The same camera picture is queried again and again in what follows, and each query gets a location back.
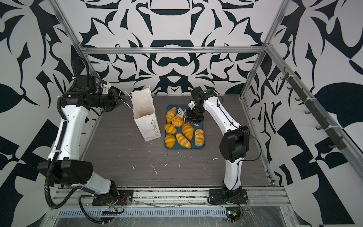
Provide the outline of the teal plastic tray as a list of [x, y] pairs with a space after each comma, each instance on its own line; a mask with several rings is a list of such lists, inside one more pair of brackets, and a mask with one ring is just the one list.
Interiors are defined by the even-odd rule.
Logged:
[[164, 146], [167, 149], [201, 149], [205, 145], [203, 124], [194, 126], [186, 123], [180, 116], [187, 107], [187, 105], [169, 105], [166, 109]]

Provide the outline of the small electronics board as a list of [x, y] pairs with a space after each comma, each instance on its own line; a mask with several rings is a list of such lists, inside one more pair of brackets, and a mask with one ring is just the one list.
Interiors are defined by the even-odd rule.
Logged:
[[226, 220], [228, 222], [237, 222], [240, 218], [242, 218], [244, 215], [244, 211], [243, 209], [240, 207], [237, 210], [233, 210], [233, 211], [227, 211], [226, 214]]

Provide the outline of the fake croissant middle left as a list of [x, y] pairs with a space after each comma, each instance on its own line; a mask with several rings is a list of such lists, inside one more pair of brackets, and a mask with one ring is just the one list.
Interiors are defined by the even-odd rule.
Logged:
[[169, 134], [175, 134], [177, 133], [177, 128], [173, 124], [165, 124], [164, 126], [165, 132]]

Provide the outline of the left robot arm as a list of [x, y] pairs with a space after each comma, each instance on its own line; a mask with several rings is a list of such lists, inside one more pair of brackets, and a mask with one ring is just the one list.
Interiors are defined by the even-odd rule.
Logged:
[[90, 91], [72, 91], [57, 102], [61, 116], [54, 147], [46, 161], [38, 163], [37, 170], [45, 176], [44, 194], [50, 198], [52, 183], [76, 187], [97, 195], [117, 197], [115, 182], [94, 172], [90, 162], [80, 159], [80, 139], [86, 117], [92, 108], [112, 111], [124, 100], [111, 89], [106, 94]]

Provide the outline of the white paper gift bag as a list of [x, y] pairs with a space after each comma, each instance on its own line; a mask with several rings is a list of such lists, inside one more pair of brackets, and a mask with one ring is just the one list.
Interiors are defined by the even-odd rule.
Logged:
[[151, 141], [161, 138], [150, 86], [147, 85], [145, 89], [131, 93], [121, 90], [119, 94], [122, 92], [131, 99], [132, 106], [129, 107], [133, 110], [133, 120], [144, 140]]

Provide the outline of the round knotted fake bread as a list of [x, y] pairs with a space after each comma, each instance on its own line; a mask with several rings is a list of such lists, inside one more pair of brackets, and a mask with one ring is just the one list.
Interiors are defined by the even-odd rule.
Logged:
[[175, 127], [180, 127], [184, 124], [184, 120], [177, 115], [172, 118], [171, 122]]

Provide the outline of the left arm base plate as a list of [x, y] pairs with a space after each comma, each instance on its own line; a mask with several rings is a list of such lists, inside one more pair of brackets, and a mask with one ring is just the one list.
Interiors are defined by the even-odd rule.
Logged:
[[127, 205], [133, 200], [133, 190], [118, 190], [115, 195], [103, 194], [96, 195], [93, 199], [93, 206], [106, 206], [107, 204], [112, 204], [116, 206]]

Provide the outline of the fake croissant bottom centre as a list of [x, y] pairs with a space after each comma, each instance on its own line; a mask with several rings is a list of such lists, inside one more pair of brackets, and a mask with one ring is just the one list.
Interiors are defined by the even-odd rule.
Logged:
[[178, 144], [184, 148], [190, 149], [192, 147], [191, 142], [180, 133], [176, 134], [176, 140]]

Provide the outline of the aluminium cage frame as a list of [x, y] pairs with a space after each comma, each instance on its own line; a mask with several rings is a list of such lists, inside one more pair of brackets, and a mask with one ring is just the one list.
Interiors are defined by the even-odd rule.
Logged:
[[[277, 12], [277, 16], [274, 19], [274, 22], [271, 27], [271, 31], [269, 31], [265, 44], [261, 46], [229, 46], [229, 47], [83, 47], [81, 43], [78, 42], [76, 33], [73, 31], [71, 27], [70, 21], [67, 19], [65, 13], [63, 12], [61, 5], [58, 1], [50, 1], [52, 10], [55, 12], [55, 15], [61, 25], [64, 26], [67, 35], [70, 37], [71, 42], [75, 45], [77, 53], [86, 58], [89, 54], [191, 54], [191, 53], [259, 53], [259, 57], [253, 65], [251, 70], [251, 75], [254, 76], [257, 67], [261, 65], [263, 58], [265, 55], [269, 55], [273, 62], [278, 66], [281, 72], [284, 75], [284, 69], [290, 74], [295, 74], [291, 67], [282, 59], [282, 57], [278, 54], [276, 49], [271, 45], [272, 34], [278, 27], [278, 24], [282, 22], [283, 16], [287, 7], [289, 5], [289, 1], [283, 1], [279, 10]], [[342, 151], [343, 155], [350, 163], [352, 168], [356, 171], [356, 173], [362, 177], [363, 176], [363, 153], [360, 151], [358, 146], [356, 146], [352, 139], [349, 138], [348, 134], [343, 131], [342, 127], [340, 132], [344, 136], [344, 142], [347, 147]]]

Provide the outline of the flaky fake pastry right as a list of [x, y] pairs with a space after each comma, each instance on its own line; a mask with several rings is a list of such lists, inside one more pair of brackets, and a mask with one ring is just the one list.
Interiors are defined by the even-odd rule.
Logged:
[[195, 131], [194, 143], [199, 147], [204, 145], [204, 131], [202, 129], [197, 129]]

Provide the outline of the fake croissant bottom left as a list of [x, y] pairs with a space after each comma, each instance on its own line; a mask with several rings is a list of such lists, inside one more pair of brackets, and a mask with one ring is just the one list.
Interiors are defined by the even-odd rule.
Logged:
[[165, 140], [164, 140], [164, 142], [165, 142], [165, 146], [167, 147], [167, 148], [173, 148], [174, 147], [174, 145], [175, 145], [175, 143], [176, 143], [176, 138], [174, 137], [174, 135], [172, 135], [172, 134], [167, 134], [166, 136], [165, 136]]

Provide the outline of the black hook rack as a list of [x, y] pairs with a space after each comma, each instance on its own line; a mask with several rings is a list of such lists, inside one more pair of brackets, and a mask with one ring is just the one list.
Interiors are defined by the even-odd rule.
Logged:
[[344, 136], [340, 132], [341, 127], [338, 126], [332, 119], [330, 119], [327, 111], [320, 104], [318, 99], [309, 91], [309, 89], [303, 84], [298, 75], [290, 74], [284, 69], [284, 76], [281, 78], [286, 80], [290, 84], [289, 90], [293, 90], [297, 95], [297, 102], [303, 103], [308, 111], [305, 114], [311, 114], [314, 116], [315, 120], [318, 122], [318, 126], [315, 128], [317, 130], [323, 130], [328, 135], [332, 141], [331, 148], [338, 148], [343, 150], [347, 147], [344, 142]]

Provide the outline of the aluminium front rail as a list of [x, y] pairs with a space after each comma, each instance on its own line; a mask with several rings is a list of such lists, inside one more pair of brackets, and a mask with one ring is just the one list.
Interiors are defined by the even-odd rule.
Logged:
[[192, 188], [119, 188], [120, 196], [112, 203], [115, 207], [236, 207], [238, 204], [248, 207], [291, 207], [290, 199], [283, 187], [246, 187], [238, 202], [225, 202], [215, 200], [210, 190], [219, 190], [219, 187], [192, 187]]

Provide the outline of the fake croissant top left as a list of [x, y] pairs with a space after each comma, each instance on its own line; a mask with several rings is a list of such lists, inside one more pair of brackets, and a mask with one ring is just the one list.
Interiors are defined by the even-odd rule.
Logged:
[[166, 122], [171, 123], [172, 119], [177, 115], [177, 109], [176, 107], [173, 107], [166, 113]]

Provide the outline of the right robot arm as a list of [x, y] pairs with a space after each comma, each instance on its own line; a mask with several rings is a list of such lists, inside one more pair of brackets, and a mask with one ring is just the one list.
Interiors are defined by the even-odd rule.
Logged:
[[223, 186], [227, 193], [231, 193], [242, 185], [242, 164], [250, 144], [249, 128], [233, 119], [214, 90], [196, 87], [192, 89], [191, 96], [184, 121], [191, 125], [200, 124], [204, 121], [204, 113], [208, 112], [218, 125], [223, 134], [219, 150], [226, 161]]

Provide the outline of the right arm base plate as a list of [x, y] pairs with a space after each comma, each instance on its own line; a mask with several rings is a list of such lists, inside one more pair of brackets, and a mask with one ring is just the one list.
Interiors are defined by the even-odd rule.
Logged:
[[226, 188], [222, 189], [210, 189], [207, 202], [212, 205], [224, 205], [224, 204], [240, 204], [246, 205], [249, 200], [247, 192], [242, 187], [233, 191], [228, 191]]

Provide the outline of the fake croissant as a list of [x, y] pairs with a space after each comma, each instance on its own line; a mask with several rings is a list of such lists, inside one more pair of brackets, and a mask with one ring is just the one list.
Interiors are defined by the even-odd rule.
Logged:
[[180, 133], [176, 134], [176, 140], [178, 144], [184, 148], [190, 149], [192, 147], [191, 142]]
[[166, 136], [165, 136], [165, 140], [164, 140], [164, 142], [165, 142], [165, 146], [167, 147], [167, 148], [173, 148], [174, 147], [174, 145], [175, 145], [175, 143], [176, 143], [176, 138], [174, 137], [174, 135], [172, 135], [172, 134], [167, 134]]
[[176, 107], [173, 107], [166, 113], [166, 122], [171, 123], [172, 119], [177, 115], [177, 109]]
[[194, 128], [189, 123], [185, 123], [182, 126], [182, 133], [189, 141], [191, 141], [194, 136]]
[[164, 126], [165, 132], [169, 134], [175, 134], [177, 133], [177, 128], [173, 124], [165, 124]]

